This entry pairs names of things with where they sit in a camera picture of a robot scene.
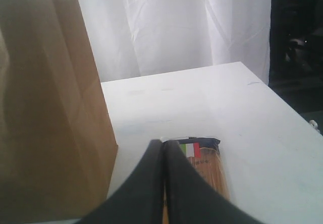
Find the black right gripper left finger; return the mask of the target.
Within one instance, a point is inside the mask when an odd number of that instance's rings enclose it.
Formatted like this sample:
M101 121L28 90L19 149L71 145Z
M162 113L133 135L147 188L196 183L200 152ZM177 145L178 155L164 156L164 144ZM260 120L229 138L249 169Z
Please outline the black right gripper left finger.
M164 146L150 141L138 165L119 189L77 223L162 223Z

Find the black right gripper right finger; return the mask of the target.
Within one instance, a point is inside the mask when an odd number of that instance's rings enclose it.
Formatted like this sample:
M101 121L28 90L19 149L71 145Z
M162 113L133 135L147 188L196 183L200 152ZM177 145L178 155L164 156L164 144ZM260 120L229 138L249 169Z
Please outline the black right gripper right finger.
M164 143L169 223L261 223L214 190L185 157L179 143Z

